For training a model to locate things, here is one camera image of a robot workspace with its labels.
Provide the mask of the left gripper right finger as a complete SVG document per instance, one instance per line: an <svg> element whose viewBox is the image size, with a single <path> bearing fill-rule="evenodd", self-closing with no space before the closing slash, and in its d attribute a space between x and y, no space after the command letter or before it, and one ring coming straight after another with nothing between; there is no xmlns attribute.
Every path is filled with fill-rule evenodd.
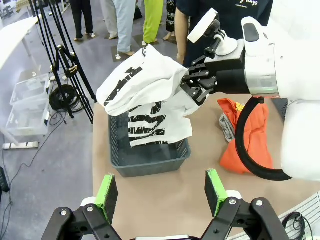
<svg viewBox="0 0 320 240"><path fill-rule="evenodd" d="M205 194L213 220L203 240L226 240L233 228L241 228L251 240L286 240L288 235L270 202L263 197L246 202L228 196L215 169L205 171Z"/></svg>

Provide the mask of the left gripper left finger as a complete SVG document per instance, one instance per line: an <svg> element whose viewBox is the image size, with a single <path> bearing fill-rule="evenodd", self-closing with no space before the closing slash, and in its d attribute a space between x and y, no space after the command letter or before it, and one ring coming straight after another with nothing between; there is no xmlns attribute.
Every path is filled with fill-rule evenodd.
<svg viewBox="0 0 320 240"><path fill-rule="evenodd" d="M73 211L57 208L42 235L43 240L81 240L93 235L96 240L119 240L112 227L118 200L118 188L113 174L104 176L94 200Z"/></svg>

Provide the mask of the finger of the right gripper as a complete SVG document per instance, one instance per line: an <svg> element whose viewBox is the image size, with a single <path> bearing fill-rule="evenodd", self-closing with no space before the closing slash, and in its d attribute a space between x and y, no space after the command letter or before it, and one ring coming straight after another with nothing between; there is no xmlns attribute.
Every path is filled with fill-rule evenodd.
<svg viewBox="0 0 320 240"><path fill-rule="evenodd" d="M215 76L207 79L195 79L194 77L184 76L180 87L198 106L201 106L205 103L209 95L215 93L217 84L218 82Z"/></svg>
<svg viewBox="0 0 320 240"><path fill-rule="evenodd" d="M188 69L189 75L200 78L214 78L217 73L217 62L206 61L206 56L201 56L191 62Z"/></svg>

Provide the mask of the person's right hand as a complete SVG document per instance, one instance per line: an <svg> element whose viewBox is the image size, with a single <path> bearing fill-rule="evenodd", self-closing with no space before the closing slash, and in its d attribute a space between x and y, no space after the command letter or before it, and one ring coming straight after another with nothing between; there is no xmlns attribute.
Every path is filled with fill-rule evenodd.
<svg viewBox="0 0 320 240"><path fill-rule="evenodd" d="M179 64L183 65L184 67L187 66L187 53L186 51L178 51L177 56L176 56L176 60Z"/></svg>

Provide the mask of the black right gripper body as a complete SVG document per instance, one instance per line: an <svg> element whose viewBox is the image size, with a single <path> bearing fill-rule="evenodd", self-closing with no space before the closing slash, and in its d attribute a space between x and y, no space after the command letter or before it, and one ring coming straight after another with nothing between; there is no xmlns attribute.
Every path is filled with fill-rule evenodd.
<svg viewBox="0 0 320 240"><path fill-rule="evenodd" d="M243 53L236 55L206 58L206 69L215 77L214 92L224 94L246 94L245 57Z"/></svg>

